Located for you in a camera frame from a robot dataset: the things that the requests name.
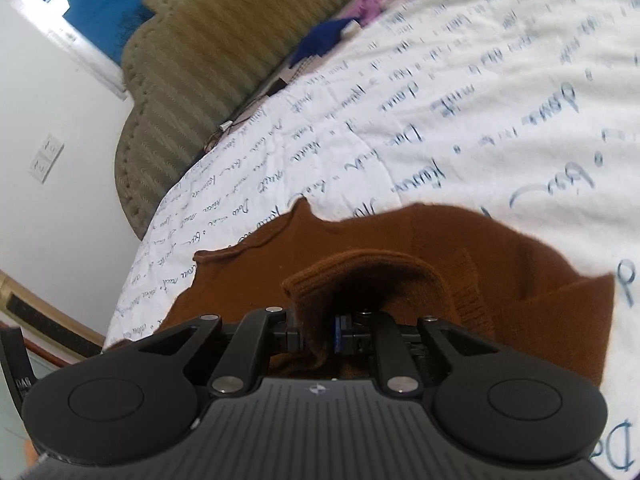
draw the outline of purple cloth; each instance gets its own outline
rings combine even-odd
[[[355,0],[342,15],[357,18],[360,25],[365,27],[382,12],[381,2],[382,0]]]

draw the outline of electrical outlet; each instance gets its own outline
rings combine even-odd
[[[46,156],[52,163],[58,158],[65,145],[52,135],[47,136],[40,146],[40,153]]]
[[[44,184],[44,181],[49,174],[49,170],[51,169],[51,162],[46,156],[41,154],[40,152],[36,153],[36,156],[31,161],[29,166],[29,173],[31,176],[35,178],[39,183]]]

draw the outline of green headboard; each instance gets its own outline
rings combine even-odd
[[[311,27],[349,0],[143,0],[156,15],[122,55],[135,106],[116,189],[139,238],[204,143]]]

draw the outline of white bedsheet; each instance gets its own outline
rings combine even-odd
[[[617,274],[594,460],[640,462],[640,0],[414,0],[269,99],[167,194],[106,345],[153,332],[200,249],[306,196],[343,219],[412,202],[484,212]]]

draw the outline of brown sweater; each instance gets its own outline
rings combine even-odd
[[[448,319],[596,384],[611,324],[612,276],[584,278],[556,251],[464,209],[412,205],[325,222],[306,200],[238,245],[198,251],[190,288],[162,328],[201,314],[240,321],[293,308],[317,367],[335,314],[382,308],[401,324]]]

